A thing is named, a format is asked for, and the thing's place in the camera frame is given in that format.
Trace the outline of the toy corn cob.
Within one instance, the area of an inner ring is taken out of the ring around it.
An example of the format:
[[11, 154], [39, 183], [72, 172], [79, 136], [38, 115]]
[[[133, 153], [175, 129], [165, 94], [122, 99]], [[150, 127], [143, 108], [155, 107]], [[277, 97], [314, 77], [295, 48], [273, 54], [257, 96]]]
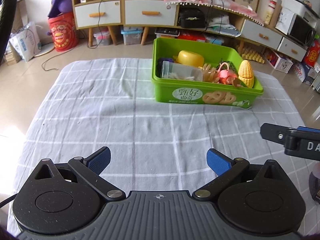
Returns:
[[251, 63], [248, 60], [243, 60], [238, 69], [238, 78], [246, 85], [248, 88], [253, 88], [254, 86], [254, 74]]

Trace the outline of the pink rubber pig toy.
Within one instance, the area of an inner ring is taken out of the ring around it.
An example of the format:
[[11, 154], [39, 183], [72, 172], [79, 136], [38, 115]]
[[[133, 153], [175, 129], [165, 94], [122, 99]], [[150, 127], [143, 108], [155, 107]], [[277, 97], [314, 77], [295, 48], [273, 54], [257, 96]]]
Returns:
[[223, 62], [220, 64], [217, 70], [217, 76], [219, 78], [219, 83], [224, 85], [232, 85], [233, 87], [240, 87], [241, 81], [237, 74], [231, 70], [228, 62]]

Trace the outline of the beige hair claw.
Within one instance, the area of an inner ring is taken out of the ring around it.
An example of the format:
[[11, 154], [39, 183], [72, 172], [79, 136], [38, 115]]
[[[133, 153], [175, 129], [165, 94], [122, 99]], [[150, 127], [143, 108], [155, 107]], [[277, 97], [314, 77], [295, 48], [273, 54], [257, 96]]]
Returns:
[[202, 81], [209, 83], [218, 83], [220, 78], [216, 68], [212, 67], [210, 64], [205, 63], [201, 68], [202, 71]]

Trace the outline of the clear cotton swab jar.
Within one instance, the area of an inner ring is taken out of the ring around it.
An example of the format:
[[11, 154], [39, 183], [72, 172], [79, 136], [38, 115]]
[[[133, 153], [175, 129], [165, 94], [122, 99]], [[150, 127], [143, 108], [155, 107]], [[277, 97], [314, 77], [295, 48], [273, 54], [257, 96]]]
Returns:
[[163, 61], [161, 78], [201, 82], [203, 81], [203, 74], [200, 68]]

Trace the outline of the yellow toy pot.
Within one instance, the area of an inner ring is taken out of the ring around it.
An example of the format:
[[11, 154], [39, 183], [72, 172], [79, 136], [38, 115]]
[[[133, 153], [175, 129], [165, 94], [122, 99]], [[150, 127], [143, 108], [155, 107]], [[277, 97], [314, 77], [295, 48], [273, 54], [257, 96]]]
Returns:
[[177, 56], [173, 56], [176, 63], [191, 67], [202, 67], [204, 65], [204, 57], [192, 51], [181, 50]]

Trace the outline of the grey checked cloth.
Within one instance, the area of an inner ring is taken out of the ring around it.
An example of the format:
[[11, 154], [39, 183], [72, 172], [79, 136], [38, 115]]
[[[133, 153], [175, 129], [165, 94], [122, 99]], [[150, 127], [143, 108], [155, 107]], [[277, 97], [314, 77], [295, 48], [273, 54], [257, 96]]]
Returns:
[[101, 176], [125, 192], [194, 191], [215, 177], [206, 153], [215, 148], [253, 164], [275, 159], [306, 203], [304, 235], [319, 232], [319, 205], [309, 192], [311, 160], [285, 155], [264, 140], [264, 123], [293, 127], [303, 121], [279, 81], [256, 72], [262, 96], [250, 109], [236, 106], [159, 103], [151, 60], [99, 59], [65, 66], [31, 122], [15, 164], [19, 191], [43, 158], [66, 163], [103, 146], [111, 162]]

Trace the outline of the yellow egg tray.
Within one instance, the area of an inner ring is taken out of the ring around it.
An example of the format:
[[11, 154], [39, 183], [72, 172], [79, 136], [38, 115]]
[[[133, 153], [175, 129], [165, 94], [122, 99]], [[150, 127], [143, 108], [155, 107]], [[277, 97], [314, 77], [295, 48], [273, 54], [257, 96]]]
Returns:
[[248, 47], [248, 46], [244, 46], [242, 48], [241, 57], [243, 60], [255, 61], [258, 63], [262, 63], [262, 64], [265, 63], [265, 60], [262, 57], [262, 55], [260, 53], [258, 53], [255, 49]]

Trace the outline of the microwave oven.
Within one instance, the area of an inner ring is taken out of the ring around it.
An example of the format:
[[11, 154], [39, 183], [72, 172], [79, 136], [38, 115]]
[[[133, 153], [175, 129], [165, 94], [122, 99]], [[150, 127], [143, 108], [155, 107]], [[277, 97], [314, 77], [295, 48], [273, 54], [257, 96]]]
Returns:
[[316, 35], [315, 29], [304, 18], [285, 7], [280, 10], [275, 28], [306, 47], [313, 44]]

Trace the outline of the clear storage bin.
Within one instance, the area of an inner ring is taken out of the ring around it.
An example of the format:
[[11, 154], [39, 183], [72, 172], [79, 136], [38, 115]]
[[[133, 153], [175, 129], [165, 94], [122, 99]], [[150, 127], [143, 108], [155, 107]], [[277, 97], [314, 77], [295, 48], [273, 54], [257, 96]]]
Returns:
[[122, 27], [121, 35], [125, 45], [140, 44], [142, 39], [142, 27]]

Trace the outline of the white paper bag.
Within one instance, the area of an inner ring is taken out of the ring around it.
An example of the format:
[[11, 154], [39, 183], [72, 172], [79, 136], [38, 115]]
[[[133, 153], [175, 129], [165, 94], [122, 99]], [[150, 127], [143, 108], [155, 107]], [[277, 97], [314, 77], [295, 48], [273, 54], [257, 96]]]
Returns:
[[12, 34], [9, 42], [25, 62], [38, 54], [42, 47], [34, 22], [29, 22], [17, 33]]

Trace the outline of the red round bucket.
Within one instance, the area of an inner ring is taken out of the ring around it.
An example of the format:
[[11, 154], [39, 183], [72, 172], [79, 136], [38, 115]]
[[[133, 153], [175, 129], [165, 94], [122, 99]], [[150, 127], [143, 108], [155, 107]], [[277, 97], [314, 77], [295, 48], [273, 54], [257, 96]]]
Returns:
[[63, 52], [77, 46], [78, 33], [73, 12], [49, 18], [48, 24], [56, 51]]

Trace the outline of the black handbag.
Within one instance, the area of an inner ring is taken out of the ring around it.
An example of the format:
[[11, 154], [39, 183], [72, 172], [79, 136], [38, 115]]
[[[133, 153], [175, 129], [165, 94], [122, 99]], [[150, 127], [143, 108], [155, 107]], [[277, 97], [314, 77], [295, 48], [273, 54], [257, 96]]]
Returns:
[[204, 13], [197, 8], [182, 8], [178, 14], [178, 24], [182, 28], [205, 28]]

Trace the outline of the purple plush toy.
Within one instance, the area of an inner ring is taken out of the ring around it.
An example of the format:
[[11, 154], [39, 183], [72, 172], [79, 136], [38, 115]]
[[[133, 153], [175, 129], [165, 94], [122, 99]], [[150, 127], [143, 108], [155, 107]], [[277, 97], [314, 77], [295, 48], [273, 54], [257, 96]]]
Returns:
[[72, 10], [72, 0], [52, 0], [52, 7], [48, 14], [48, 18], [55, 18], [60, 14], [65, 14]]

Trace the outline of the wooden TV cabinet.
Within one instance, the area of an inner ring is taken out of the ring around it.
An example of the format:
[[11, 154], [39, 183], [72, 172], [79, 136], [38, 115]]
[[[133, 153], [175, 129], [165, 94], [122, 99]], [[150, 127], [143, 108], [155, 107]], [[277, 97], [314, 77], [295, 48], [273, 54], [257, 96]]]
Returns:
[[234, 2], [216, 5], [165, 0], [92, 0], [85, 3], [72, 0], [72, 5], [76, 28], [88, 29], [90, 35], [93, 34], [93, 28], [119, 25], [142, 27], [144, 35], [148, 34], [151, 27], [180, 28], [179, 10], [185, 6], [195, 6], [228, 14], [230, 23], [240, 31], [237, 38], [241, 46], [246, 42], [265, 46], [297, 61], [302, 61], [307, 52], [307, 48], [287, 35], [264, 25], [258, 16], [243, 13], [244, 7]]

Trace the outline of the pink lace cloth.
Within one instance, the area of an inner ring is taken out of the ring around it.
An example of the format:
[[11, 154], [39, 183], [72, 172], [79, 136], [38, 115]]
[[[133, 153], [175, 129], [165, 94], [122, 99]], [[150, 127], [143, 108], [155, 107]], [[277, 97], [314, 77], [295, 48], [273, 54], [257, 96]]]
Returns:
[[229, 0], [163, 0], [167, 4], [180, 4], [180, 5], [195, 5], [195, 6], [207, 6], [222, 9], [224, 11], [230, 11], [237, 15], [248, 18], [249, 20], [264, 26], [262, 19], [257, 13], [244, 5], [240, 5], [236, 2]]

